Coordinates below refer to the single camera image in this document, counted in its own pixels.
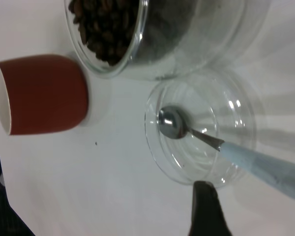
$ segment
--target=red cup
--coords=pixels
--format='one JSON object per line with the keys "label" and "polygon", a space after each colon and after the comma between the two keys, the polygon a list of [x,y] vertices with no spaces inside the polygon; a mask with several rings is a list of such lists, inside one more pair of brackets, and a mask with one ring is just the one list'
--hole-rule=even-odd
{"label": "red cup", "polygon": [[72,60],[41,55],[0,62],[0,121],[7,134],[64,131],[87,111],[87,85]]}

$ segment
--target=white surface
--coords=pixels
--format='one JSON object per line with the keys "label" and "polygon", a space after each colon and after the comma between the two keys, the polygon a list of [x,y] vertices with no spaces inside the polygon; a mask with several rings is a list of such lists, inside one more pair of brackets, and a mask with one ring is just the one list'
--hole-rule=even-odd
{"label": "white surface", "polygon": [[[67,37],[60,0],[0,0],[0,60],[68,54]],[[272,1],[228,73],[253,102],[257,149],[295,162],[295,0]],[[187,235],[192,188],[167,179],[146,144],[145,102],[155,83],[88,76],[88,84],[90,114],[70,131],[8,137],[0,124],[10,205],[36,236]],[[295,236],[295,201],[254,177],[219,197],[234,236]]]}

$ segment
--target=glass jar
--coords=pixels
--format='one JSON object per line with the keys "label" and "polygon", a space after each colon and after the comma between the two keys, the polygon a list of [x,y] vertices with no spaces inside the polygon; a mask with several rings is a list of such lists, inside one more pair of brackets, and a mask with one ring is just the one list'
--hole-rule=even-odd
{"label": "glass jar", "polygon": [[82,44],[64,0],[68,29],[83,64],[96,76],[160,80],[193,71],[215,58],[240,22],[243,0],[139,0],[131,43],[115,66]]}

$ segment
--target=spoon handle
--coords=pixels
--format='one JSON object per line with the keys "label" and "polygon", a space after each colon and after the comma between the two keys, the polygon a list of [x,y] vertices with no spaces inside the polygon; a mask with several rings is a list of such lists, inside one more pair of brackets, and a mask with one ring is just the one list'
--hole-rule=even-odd
{"label": "spoon handle", "polygon": [[220,152],[234,164],[295,199],[295,164],[225,142]]}

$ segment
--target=cup rim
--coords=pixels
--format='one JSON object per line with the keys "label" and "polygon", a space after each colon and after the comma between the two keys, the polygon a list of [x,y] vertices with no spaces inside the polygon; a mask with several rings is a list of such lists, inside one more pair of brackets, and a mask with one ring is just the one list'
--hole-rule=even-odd
{"label": "cup rim", "polygon": [[0,122],[5,132],[10,135],[12,128],[9,94],[0,68]]}

